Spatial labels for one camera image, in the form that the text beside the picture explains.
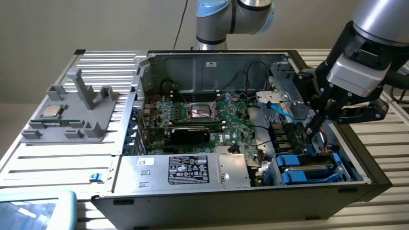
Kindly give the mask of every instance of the tablet screen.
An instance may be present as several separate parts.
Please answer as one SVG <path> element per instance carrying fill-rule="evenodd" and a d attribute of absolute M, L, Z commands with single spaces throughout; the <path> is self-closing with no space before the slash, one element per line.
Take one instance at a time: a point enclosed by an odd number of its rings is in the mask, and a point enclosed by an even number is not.
<path fill-rule="evenodd" d="M 57 199 L 0 202 L 4 230 L 45 230 Z"/>

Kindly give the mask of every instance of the white label sticker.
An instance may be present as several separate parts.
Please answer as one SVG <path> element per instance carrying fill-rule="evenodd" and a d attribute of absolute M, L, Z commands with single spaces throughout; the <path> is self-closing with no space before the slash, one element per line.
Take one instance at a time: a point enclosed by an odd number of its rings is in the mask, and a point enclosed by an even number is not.
<path fill-rule="evenodd" d="M 217 67 L 217 62 L 212 62 L 212 61 L 211 61 L 211 62 L 207 62 L 207 63 L 205 63 L 205 66 L 207 66 L 207 67 Z"/>
<path fill-rule="evenodd" d="M 139 158 L 139 166 L 143 165 L 153 165 L 155 162 L 155 158 L 149 157 L 149 158 Z"/>

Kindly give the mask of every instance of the metal rack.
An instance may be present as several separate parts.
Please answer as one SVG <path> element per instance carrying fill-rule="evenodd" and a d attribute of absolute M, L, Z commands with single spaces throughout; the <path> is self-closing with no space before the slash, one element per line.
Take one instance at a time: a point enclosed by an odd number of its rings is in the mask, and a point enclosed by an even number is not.
<path fill-rule="evenodd" d="M 329 50 L 299 50 L 311 67 L 325 59 Z M 107 186 L 108 170 L 116 157 L 115 141 L 125 106 L 127 92 L 139 58 L 145 53 L 136 51 L 85 52 L 75 55 L 56 83 L 64 83 L 68 91 L 75 91 L 64 73 L 72 66 L 83 69 L 83 78 L 95 90 L 111 85 L 120 92 L 109 123 L 109 132 L 100 144 L 29 146 L 17 137 L 0 161 L 0 192 L 71 189 L 79 196 L 79 222 L 76 229 L 115 229 L 88 199 Z M 368 147 L 381 169 L 389 177 L 393 188 L 370 202 L 354 203 L 344 208 L 329 220 L 311 220 L 288 223 L 227 226 L 208 229 L 345 229 L 378 230 L 409 229 L 409 115 L 390 101 L 385 120 L 352 125 Z M 104 182 L 89 183 L 89 175 L 103 173 Z"/>

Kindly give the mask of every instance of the warning label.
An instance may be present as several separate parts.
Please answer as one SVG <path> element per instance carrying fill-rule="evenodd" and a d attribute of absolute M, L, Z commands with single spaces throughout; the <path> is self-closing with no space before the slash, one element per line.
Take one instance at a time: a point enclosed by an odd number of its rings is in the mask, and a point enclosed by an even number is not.
<path fill-rule="evenodd" d="M 207 156 L 169 157 L 169 184 L 209 183 Z"/>

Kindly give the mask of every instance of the wall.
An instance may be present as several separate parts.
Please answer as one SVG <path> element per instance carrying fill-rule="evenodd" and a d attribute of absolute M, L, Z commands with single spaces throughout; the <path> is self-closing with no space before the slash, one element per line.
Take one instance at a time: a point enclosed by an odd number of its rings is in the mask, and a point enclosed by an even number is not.
<path fill-rule="evenodd" d="M 229 48 L 330 48 L 356 0 L 275 0 L 260 35 L 229 35 Z M 4 0 L 0 7 L 0 103 L 39 103 L 72 53 L 172 49 L 185 0 Z M 193 46 L 189 0 L 177 49 Z"/>

